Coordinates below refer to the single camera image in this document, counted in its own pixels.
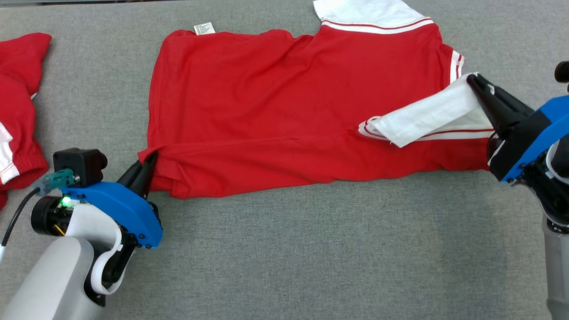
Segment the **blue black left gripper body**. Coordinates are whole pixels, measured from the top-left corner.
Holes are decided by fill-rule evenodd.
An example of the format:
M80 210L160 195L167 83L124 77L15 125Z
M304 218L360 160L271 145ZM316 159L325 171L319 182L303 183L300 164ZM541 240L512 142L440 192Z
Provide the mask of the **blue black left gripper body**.
M61 191L71 199L85 201L106 213L120 226L138 236L143 247L159 246L163 228L151 204L125 186L99 182L85 188L65 187Z

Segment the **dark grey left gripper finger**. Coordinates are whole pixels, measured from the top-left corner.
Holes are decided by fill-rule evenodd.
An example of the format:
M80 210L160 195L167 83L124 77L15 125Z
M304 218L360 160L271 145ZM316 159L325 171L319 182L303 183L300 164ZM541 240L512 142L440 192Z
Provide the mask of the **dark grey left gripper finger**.
M127 188L145 188L148 186L148 164L137 160L116 181Z
M155 165L158 160L158 152L154 151L148 155L143 162L137 161L137 176L135 178L135 193L141 198L147 199L150 192L152 177L154 176Z

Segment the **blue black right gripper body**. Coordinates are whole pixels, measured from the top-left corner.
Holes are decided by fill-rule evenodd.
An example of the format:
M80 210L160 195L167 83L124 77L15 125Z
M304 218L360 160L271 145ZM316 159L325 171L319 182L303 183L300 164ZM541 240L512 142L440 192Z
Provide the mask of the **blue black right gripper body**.
M569 97L559 96L514 126L489 159L490 172L500 182L516 180L530 162L569 133Z

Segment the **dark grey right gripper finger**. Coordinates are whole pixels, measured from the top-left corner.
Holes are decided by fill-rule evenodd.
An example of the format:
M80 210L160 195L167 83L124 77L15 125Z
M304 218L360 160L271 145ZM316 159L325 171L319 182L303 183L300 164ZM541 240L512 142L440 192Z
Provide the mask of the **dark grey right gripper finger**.
M482 76L468 76L467 83L498 134L505 134L519 122L517 103L512 95Z
M534 111L481 74L475 75L475 95L490 120L521 120Z

